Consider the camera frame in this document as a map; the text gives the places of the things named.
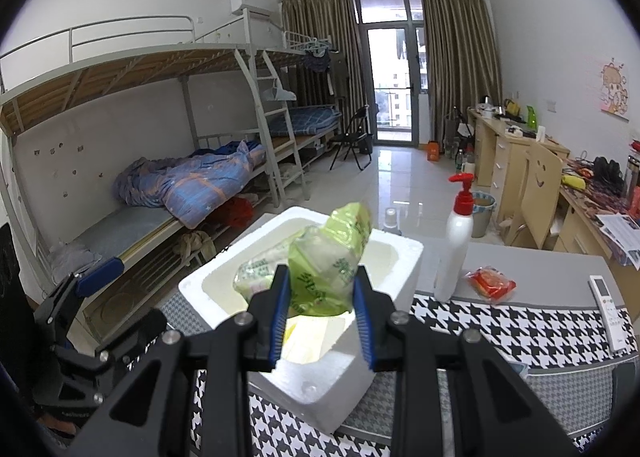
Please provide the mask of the left brown curtain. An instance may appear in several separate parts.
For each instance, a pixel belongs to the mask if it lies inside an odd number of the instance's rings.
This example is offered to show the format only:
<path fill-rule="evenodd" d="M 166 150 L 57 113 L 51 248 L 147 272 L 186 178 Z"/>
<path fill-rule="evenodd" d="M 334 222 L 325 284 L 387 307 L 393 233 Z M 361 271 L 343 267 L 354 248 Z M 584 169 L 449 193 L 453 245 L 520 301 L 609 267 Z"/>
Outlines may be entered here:
<path fill-rule="evenodd" d="M 301 106 L 334 105 L 343 132 L 357 130 L 356 112 L 367 104 L 354 0 L 283 0 L 290 41 L 303 53 L 290 74 Z"/>

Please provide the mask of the right brown curtain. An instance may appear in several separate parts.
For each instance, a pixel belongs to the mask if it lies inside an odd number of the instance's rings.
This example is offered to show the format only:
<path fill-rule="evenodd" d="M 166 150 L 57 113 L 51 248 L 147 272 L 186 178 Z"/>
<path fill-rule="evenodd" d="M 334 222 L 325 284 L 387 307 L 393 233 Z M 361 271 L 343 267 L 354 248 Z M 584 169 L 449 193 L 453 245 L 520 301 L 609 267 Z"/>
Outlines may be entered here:
<path fill-rule="evenodd" d="M 442 143 L 451 110 L 502 99 L 500 60 L 486 0 L 421 1 L 432 139 Z"/>

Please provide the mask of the white lotion pump bottle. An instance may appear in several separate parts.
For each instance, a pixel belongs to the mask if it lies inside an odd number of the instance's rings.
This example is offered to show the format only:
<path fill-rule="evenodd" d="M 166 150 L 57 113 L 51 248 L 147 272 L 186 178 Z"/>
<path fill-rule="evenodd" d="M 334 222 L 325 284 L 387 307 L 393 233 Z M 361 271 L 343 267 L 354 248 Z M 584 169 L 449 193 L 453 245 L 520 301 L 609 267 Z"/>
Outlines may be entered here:
<path fill-rule="evenodd" d="M 462 172 L 450 176 L 449 180 L 460 183 L 461 189 L 454 198 L 447 220 L 444 250 L 436 273 L 434 297 L 439 302 L 447 302 L 456 290 L 473 229 L 474 197 L 471 187 L 474 175 Z"/>

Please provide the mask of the wooden desk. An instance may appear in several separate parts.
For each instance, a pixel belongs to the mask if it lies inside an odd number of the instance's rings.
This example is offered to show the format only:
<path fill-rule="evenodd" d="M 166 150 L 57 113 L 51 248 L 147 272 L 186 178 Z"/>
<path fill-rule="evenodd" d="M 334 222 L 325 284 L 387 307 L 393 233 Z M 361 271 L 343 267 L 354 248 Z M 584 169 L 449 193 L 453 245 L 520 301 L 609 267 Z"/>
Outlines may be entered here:
<path fill-rule="evenodd" d="M 476 181 L 498 203 L 495 224 L 506 245 L 573 253 L 605 261 L 630 317 L 639 318 L 639 271 L 600 232 L 592 199 L 562 183 L 570 151 L 508 132 L 508 122 L 470 109 L 475 128 Z"/>

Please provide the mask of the glass balcony door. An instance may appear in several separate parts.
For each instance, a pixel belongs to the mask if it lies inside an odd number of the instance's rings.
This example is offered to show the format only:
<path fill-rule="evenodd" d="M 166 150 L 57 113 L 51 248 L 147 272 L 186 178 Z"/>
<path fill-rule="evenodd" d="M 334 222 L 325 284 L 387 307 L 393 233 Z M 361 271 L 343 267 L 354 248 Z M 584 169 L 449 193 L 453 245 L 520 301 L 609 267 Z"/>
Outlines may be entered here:
<path fill-rule="evenodd" d="M 420 143 L 428 95 L 422 0 L 353 0 L 375 143 Z"/>

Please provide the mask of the green tissue pack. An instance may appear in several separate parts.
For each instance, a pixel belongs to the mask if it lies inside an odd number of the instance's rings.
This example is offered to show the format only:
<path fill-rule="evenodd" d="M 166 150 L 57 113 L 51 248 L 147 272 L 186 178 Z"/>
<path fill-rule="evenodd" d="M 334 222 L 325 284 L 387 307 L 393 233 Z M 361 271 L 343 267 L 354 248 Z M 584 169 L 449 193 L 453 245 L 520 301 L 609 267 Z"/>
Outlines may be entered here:
<path fill-rule="evenodd" d="M 372 232 L 363 202 L 335 209 L 324 224 L 308 225 L 262 251 L 236 271 L 232 287 L 250 301 L 271 287 L 276 269 L 288 268 L 288 315 L 332 317 L 352 310 L 355 275 Z"/>

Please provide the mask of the orange detergent jug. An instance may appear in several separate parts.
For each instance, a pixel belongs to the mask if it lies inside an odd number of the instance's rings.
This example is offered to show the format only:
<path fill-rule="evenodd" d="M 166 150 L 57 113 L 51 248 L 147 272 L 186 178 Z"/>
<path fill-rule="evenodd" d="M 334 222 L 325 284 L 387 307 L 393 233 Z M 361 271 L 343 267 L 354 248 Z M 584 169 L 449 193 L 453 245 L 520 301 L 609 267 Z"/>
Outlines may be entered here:
<path fill-rule="evenodd" d="M 440 145 L 437 140 L 430 140 L 425 145 L 425 152 L 429 162 L 437 162 L 440 158 Z"/>

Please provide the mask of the blue plaid quilt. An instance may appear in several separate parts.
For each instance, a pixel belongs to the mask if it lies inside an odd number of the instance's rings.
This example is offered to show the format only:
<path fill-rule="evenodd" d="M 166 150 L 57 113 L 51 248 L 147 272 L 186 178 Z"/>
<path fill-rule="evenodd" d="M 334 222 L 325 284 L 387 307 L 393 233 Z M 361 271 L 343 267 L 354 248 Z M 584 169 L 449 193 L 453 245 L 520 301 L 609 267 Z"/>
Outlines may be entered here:
<path fill-rule="evenodd" d="M 112 191 L 127 206 L 164 208 L 187 229 L 196 229 L 238 195 L 265 162 L 266 148 L 245 140 L 188 157 L 140 158 L 116 176 Z"/>

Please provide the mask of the printed paper sheets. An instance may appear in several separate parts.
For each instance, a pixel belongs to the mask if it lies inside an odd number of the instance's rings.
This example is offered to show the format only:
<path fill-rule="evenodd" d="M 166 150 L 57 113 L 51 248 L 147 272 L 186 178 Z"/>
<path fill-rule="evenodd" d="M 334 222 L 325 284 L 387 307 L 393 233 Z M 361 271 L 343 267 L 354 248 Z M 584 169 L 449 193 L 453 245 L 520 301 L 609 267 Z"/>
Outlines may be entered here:
<path fill-rule="evenodd" d="M 635 269 L 639 268 L 639 224 L 628 214 L 598 214 L 600 232 L 622 249 Z"/>

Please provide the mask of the metal bunk bed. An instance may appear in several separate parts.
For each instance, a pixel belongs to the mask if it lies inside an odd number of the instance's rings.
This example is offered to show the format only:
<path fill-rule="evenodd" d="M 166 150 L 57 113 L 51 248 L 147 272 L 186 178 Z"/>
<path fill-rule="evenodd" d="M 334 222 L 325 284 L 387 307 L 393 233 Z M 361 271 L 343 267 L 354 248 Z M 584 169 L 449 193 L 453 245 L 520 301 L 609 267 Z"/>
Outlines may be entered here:
<path fill-rule="evenodd" d="M 288 32 L 244 12 L 198 33 L 186 16 L 83 24 L 8 50 L 3 67 L 64 45 L 58 68 L 1 92 L 1 206 L 47 298 L 70 272 L 120 258 L 74 326 L 101 341 L 131 323 L 240 228 L 240 206 L 288 206 L 307 195 L 305 152 L 337 131 L 330 104 L 301 106 L 290 83 L 303 53 Z M 196 228 L 164 208 L 114 198 L 132 162 L 258 142 L 266 162 Z"/>

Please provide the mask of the red snack packet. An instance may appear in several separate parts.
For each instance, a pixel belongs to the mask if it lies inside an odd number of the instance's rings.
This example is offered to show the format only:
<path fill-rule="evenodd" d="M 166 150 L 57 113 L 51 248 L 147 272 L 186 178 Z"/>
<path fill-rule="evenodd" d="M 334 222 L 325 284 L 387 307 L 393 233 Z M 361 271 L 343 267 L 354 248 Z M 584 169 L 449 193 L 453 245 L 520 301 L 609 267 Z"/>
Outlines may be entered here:
<path fill-rule="evenodd" d="M 465 275 L 475 292 L 491 303 L 504 301 L 516 289 L 516 282 L 491 266 L 483 266 Z"/>

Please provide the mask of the wooden smiley chair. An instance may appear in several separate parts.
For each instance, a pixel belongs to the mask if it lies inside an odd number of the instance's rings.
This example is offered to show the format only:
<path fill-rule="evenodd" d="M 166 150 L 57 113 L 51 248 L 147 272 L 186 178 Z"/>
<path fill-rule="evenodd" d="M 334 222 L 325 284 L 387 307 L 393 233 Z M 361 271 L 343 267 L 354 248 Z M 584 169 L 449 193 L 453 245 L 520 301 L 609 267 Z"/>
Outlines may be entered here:
<path fill-rule="evenodd" d="M 529 146 L 520 206 L 506 234 L 507 246 L 522 243 L 524 233 L 528 232 L 537 249 L 544 247 L 556 217 L 563 164 L 560 157 L 541 143 Z"/>

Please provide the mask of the white air conditioner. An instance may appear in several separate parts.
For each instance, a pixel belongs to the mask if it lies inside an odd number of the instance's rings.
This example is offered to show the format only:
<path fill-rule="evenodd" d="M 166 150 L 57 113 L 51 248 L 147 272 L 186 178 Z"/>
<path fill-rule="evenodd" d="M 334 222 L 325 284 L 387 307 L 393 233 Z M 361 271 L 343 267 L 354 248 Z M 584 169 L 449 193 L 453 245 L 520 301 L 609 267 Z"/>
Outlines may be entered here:
<path fill-rule="evenodd" d="M 244 10 L 250 13 L 270 17 L 274 13 L 273 2 L 267 0 L 230 0 L 232 15 L 241 16 Z"/>

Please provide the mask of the white remote control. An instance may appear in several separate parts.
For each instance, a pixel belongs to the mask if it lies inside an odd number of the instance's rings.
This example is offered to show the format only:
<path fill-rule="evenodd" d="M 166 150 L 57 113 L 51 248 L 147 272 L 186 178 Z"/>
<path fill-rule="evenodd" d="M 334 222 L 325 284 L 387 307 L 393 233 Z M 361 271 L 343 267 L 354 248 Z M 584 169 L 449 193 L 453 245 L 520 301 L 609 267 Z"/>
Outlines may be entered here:
<path fill-rule="evenodd" d="M 620 354 L 626 350 L 626 331 L 610 289 L 601 275 L 590 275 L 589 287 L 598 304 L 610 350 Z"/>

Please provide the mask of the black folding chair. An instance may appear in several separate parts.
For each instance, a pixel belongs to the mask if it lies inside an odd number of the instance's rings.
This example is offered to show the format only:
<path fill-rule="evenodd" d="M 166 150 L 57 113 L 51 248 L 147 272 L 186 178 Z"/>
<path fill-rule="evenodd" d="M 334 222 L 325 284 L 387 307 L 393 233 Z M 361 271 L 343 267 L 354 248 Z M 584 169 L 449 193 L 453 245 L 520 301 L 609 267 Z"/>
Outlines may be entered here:
<path fill-rule="evenodd" d="M 345 151 L 343 160 L 352 156 L 360 171 L 366 169 L 372 162 L 373 140 L 369 133 L 369 106 L 363 105 L 350 118 L 347 131 L 334 137 L 333 145 L 337 147 L 332 159 L 330 170 L 342 151 Z"/>

